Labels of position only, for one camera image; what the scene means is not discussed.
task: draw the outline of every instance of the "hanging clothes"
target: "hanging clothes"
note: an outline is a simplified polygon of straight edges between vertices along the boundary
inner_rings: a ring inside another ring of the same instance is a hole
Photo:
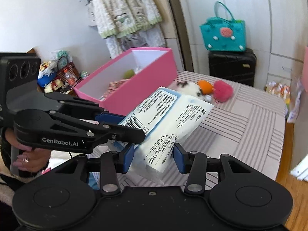
[[[106,39],[112,58],[130,47],[164,47],[153,0],[92,0],[99,34]]]

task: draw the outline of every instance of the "plastic bottle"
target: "plastic bottle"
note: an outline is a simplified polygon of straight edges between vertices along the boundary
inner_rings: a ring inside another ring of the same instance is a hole
[[[68,69],[65,69],[64,70],[64,73],[65,73],[65,78],[68,82],[68,84],[73,87],[76,83],[76,80],[74,78],[74,76],[70,73],[70,71]]]

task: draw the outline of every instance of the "barcode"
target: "barcode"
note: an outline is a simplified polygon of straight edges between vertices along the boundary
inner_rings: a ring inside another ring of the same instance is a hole
[[[132,115],[127,122],[124,122],[124,126],[141,128],[143,126],[143,123],[139,121],[135,116]]]

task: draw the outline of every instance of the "cabinet handle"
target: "cabinet handle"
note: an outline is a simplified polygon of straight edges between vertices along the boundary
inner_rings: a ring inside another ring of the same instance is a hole
[[[282,67],[282,70],[283,70],[283,71],[286,71],[286,72],[289,72],[289,73],[292,72],[292,69],[287,68],[287,67]]]

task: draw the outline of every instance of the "striped tablecloth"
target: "striped tablecloth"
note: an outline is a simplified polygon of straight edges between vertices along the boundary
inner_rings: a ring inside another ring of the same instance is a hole
[[[214,83],[218,78],[178,71],[177,82],[206,80]],[[285,103],[264,91],[225,81],[233,87],[234,94],[225,103],[215,106],[189,136],[183,147],[186,151],[199,151],[208,157],[231,154],[249,166],[275,180],[284,139]],[[107,146],[95,148],[90,157],[99,157],[109,151]],[[184,185],[188,175],[182,175],[172,161],[166,169],[164,186]],[[118,175],[121,187],[157,186],[136,174]],[[206,186],[211,189],[218,183],[217,173],[207,173]]]

